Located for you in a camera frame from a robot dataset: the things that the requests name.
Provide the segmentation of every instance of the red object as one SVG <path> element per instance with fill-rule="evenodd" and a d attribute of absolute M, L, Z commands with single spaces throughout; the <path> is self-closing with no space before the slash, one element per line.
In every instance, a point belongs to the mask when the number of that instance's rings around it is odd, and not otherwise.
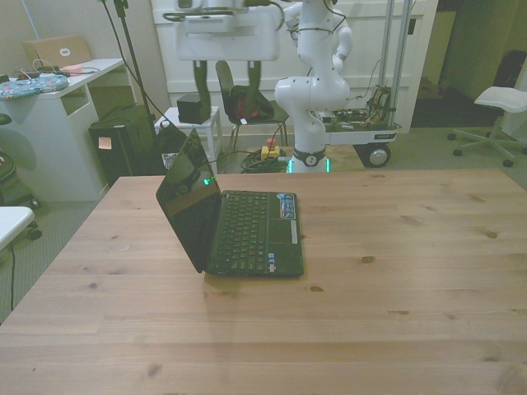
<path fill-rule="evenodd" d="M 267 148 L 269 150 L 273 150 L 275 146 L 277 146 L 277 141 L 274 138 L 268 138 L 267 139 Z"/>

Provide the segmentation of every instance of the laptop on desk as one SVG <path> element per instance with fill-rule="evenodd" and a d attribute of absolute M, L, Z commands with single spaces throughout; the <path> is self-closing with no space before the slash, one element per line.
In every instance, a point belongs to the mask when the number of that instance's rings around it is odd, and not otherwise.
<path fill-rule="evenodd" d="M 221 191 L 195 131 L 156 198 L 198 272 L 269 277 L 304 273 L 296 195 Z"/>

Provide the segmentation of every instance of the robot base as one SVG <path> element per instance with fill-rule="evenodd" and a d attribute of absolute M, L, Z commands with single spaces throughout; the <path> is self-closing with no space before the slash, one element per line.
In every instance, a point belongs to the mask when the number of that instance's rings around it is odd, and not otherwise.
<path fill-rule="evenodd" d="M 326 156 L 319 161 L 317 166 L 306 166 L 295 156 L 287 164 L 287 173 L 329 173 L 329 171 L 331 171 L 331 163 Z"/>

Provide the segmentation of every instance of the caster wheel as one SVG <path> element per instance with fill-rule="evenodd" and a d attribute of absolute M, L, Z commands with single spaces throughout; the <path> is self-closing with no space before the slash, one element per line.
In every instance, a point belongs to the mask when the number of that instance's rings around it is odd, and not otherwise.
<path fill-rule="evenodd" d="M 33 210 L 35 210 L 36 208 L 40 207 L 40 203 L 36 199 L 33 199 L 30 202 L 30 206 Z"/>
<path fill-rule="evenodd" d="M 362 162 L 366 167 L 380 168 L 389 162 L 392 156 L 386 144 L 366 144 L 362 151 Z"/>
<path fill-rule="evenodd" d="M 30 240 L 37 240 L 42 237 L 42 232 L 38 229 L 29 229 L 27 232 L 27 238 Z"/>

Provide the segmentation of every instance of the laptop touchpad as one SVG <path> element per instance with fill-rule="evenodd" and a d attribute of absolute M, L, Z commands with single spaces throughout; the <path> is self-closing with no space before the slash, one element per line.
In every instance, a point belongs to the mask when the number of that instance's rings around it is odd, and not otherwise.
<path fill-rule="evenodd" d="M 270 220 L 269 221 L 269 243 L 296 244 L 296 221 L 295 220 Z"/>

